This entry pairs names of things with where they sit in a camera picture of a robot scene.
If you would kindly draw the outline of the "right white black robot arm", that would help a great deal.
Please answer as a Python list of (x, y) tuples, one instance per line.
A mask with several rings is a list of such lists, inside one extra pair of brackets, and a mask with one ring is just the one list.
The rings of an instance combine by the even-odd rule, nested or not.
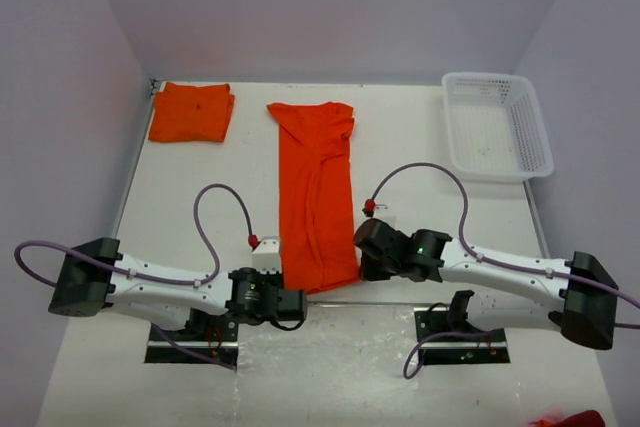
[(613, 346), (617, 284), (591, 254), (572, 259), (527, 258), (495, 252), (497, 262), (467, 250), (443, 232), (406, 235), (386, 222), (366, 220), (354, 235), (367, 281), (394, 276), (413, 282), (462, 283), (446, 315), (448, 332), (467, 340), (479, 331), (531, 328), (558, 331), (582, 347)]

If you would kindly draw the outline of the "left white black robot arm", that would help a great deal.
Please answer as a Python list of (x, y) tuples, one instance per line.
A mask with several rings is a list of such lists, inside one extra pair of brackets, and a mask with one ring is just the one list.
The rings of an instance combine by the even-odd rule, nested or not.
[(307, 296), (284, 287), (281, 239), (251, 237), (250, 246), (249, 267), (204, 281), (197, 272), (123, 254), (116, 239), (85, 243), (76, 248), (82, 259), (65, 257), (48, 311), (77, 318), (116, 313), (187, 340), (201, 337), (213, 317), (251, 326), (304, 323)]

